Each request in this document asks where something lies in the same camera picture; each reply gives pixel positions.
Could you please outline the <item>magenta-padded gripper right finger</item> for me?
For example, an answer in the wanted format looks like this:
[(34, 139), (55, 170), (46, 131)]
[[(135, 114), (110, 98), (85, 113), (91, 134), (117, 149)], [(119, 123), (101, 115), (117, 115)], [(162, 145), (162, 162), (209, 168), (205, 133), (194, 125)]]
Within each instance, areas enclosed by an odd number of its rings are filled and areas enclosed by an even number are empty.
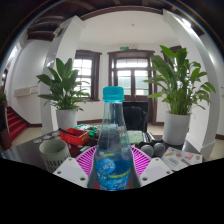
[(133, 165), (129, 188), (139, 188), (172, 174), (172, 170), (158, 157), (151, 158), (136, 147), (131, 147)]

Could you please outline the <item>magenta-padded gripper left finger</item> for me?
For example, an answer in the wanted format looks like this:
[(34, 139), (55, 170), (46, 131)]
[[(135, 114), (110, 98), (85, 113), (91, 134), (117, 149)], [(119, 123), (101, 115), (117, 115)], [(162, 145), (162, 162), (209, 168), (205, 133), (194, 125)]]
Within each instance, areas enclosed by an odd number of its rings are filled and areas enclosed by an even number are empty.
[(76, 158), (67, 158), (54, 171), (54, 175), (84, 188), (94, 188), (96, 183), (96, 174), (93, 172), (95, 150), (96, 147), (93, 146)]

